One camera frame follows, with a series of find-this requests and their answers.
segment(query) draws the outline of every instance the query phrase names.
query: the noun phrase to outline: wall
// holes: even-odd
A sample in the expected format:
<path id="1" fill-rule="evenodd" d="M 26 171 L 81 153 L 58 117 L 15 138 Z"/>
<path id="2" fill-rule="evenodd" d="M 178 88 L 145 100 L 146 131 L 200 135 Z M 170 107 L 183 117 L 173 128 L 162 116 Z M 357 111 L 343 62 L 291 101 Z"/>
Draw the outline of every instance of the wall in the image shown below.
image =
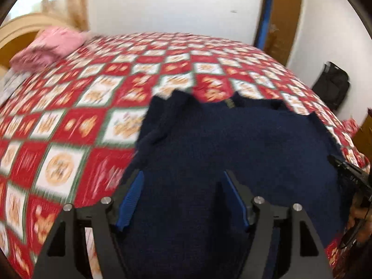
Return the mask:
<path id="1" fill-rule="evenodd" d="M 372 40 L 347 0 L 304 0 L 296 42 L 287 67 L 312 86 L 331 61 L 350 77 L 348 96 L 337 113 L 360 124 L 372 107 Z"/>
<path id="2" fill-rule="evenodd" d="M 253 43 L 262 0 L 88 0 L 91 29 L 186 32 Z"/>

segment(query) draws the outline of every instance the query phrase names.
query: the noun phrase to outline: wooden headboard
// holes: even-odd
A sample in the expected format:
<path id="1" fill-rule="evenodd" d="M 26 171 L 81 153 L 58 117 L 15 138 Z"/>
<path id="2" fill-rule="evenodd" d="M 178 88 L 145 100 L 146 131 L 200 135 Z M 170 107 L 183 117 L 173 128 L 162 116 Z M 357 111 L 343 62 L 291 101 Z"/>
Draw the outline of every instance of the wooden headboard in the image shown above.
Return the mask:
<path id="1" fill-rule="evenodd" d="M 0 27 L 0 76 L 10 68 L 10 59 L 26 48 L 40 30 L 48 26 L 68 27 L 76 30 L 67 22 L 43 13 L 31 13 L 15 18 Z"/>

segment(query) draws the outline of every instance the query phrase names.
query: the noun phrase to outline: navy blue sweater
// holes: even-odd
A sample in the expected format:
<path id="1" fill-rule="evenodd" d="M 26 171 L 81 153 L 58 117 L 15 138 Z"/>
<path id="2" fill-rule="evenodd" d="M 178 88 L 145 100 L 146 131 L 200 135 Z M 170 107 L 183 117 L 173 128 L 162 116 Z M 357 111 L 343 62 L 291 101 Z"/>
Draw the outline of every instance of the navy blue sweater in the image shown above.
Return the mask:
<path id="1" fill-rule="evenodd" d="M 271 204 L 302 204 L 328 245 L 352 196 L 340 189 L 329 154 L 342 156 L 316 114 L 295 114 L 279 100 L 154 97 L 123 177 L 134 169 L 145 175 L 128 232 L 118 237 L 133 276 L 235 278 L 249 238 L 223 203 L 225 169 Z"/>

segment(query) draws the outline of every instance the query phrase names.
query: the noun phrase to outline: pink blanket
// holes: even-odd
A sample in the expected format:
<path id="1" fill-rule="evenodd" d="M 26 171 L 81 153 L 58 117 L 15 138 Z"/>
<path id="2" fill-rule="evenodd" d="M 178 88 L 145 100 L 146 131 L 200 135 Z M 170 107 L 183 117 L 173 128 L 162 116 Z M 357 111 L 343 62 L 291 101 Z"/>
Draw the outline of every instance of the pink blanket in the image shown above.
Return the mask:
<path id="1" fill-rule="evenodd" d="M 18 52 L 10 65 L 16 72 L 39 72 L 78 49 L 87 33 L 62 27 L 48 27 L 27 48 Z"/>

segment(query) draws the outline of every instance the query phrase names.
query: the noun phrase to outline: bed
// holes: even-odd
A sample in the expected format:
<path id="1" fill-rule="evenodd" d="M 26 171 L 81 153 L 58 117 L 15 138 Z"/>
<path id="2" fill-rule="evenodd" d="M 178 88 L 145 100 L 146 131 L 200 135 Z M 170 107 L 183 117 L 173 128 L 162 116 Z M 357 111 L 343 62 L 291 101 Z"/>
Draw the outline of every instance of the bed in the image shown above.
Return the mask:
<path id="1" fill-rule="evenodd" d="M 68 24 L 41 14 L 0 29 L 0 65 L 45 26 Z M 293 73 L 241 42 L 185 33 L 96 37 L 50 68 L 32 74 L 0 108 L 0 247 L 22 278 L 61 207 L 91 205 L 113 193 L 134 154 L 153 95 L 191 91 L 219 101 L 234 91 L 282 99 L 294 112 L 316 112 L 349 162 L 369 166 L 343 125 Z M 93 276 L 99 278 L 87 231 Z M 336 242 L 326 249 L 333 266 Z"/>

